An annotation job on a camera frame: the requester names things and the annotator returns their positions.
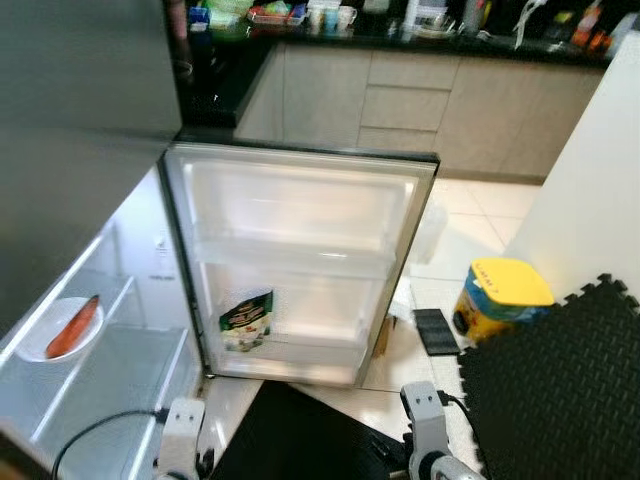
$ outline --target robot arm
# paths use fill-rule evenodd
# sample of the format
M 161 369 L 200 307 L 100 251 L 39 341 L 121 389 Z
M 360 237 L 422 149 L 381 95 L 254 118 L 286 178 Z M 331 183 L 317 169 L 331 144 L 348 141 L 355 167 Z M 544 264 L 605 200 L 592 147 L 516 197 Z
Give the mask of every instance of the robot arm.
M 486 480 L 451 455 L 444 408 L 431 382 L 405 385 L 400 399 L 411 420 L 405 435 L 411 480 Z

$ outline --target white tile floor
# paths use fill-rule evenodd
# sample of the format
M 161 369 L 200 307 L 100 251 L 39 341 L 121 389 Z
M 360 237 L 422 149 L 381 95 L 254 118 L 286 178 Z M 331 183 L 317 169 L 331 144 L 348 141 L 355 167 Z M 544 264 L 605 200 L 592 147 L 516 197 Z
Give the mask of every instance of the white tile floor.
M 539 187 L 436 180 L 430 202 L 448 212 L 448 223 L 433 258 L 427 264 L 405 269 L 391 313 L 399 317 L 387 352 L 373 360 L 362 389 L 301 386 L 296 388 L 341 412 L 401 440 L 407 419 L 397 392 L 403 384 L 431 380 L 436 387 L 463 397 L 454 357 L 427 356 L 415 328 L 414 308 L 440 308 L 448 322 L 471 260 L 499 256 L 516 234 Z M 455 333 L 460 347 L 468 343 Z M 207 396 L 207 414 L 201 443 L 216 447 L 216 461 L 233 436 L 261 382 L 216 378 Z M 462 413 L 446 407 L 447 431 L 452 452 L 478 469 L 471 430 Z

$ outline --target cable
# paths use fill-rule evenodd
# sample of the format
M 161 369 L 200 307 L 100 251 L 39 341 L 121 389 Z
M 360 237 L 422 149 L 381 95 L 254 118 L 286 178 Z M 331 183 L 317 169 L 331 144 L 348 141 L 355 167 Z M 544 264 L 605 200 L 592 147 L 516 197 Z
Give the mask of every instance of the cable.
M 56 456 L 55 461 L 53 462 L 53 469 L 51 470 L 51 479 L 58 480 L 58 470 L 60 469 L 60 462 L 62 461 L 62 457 L 67 453 L 69 447 L 73 445 L 79 438 L 83 437 L 87 433 L 92 430 L 95 430 L 101 425 L 105 423 L 109 423 L 112 420 L 117 420 L 122 417 L 129 417 L 133 415 L 148 415 L 150 417 L 155 417 L 158 423 L 165 423 L 167 421 L 167 417 L 169 416 L 169 409 L 163 408 L 161 410 L 127 410 L 125 412 L 115 413 L 113 415 L 109 415 L 108 417 L 103 418 L 102 420 L 98 420 L 97 422 L 89 425 L 85 429 L 76 433 L 71 439 L 64 444 L 58 455 Z
M 482 445 L 480 443 L 480 437 L 478 436 L 478 431 L 476 430 L 476 427 L 473 421 L 471 420 L 471 417 L 469 416 L 469 410 L 467 410 L 467 407 L 464 406 L 464 404 L 460 401 L 460 399 L 458 399 L 457 397 L 454 397 L 453 395 L 449 395 L 444 390 L 438 390 L 438 396 L 440 397 L 440 402 L 442 403 L 443 406 L 446 407 L 447 405 L 449 405 L 449 402 L 453 402 L 460 408 L 460 410 L 462 410 L 462 413 L 464 413 L 464 416 L 467 417 L 467 422 L 469 423 L 469 426 L 471 427 L 471 430 L 473 431 L 473 434 L 476 437 L 478 450 L 480 450 L 480 455 L 482 456 L 482 461 L 484 462 L 484 467 L 487 472 L 487 480 L 491 480 L 491 474 L 490 474 L 491 469 L 489 468 L 489 462 L 487 461 L 487 456 L 485 455 L 484 450 L 482 449 Z

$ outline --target cabinet drawer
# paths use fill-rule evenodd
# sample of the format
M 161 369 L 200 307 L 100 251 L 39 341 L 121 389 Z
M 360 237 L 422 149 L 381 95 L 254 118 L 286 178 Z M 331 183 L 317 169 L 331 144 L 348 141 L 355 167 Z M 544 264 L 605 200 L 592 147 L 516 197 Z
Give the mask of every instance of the cabinet drawer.
M 436 131 L 448 98 L 442 90 L 367 87 L 360 125 Z
M 459 63 L 447 55 L 374 52 L 369 84 L 451 90 Z
M 381 150 L 430 152 L 435 138 L 435 132 L 362 127 L 358 137 L 358 146 Z

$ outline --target green package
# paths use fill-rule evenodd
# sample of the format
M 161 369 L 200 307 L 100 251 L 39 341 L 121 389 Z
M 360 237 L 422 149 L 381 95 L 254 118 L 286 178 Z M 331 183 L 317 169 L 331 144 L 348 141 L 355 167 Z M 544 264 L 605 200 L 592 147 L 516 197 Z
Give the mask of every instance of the green package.
M 227 350 L 248 352 L 269 335 L 273 291 L 245 300 L 220 317 L 220 332 Z

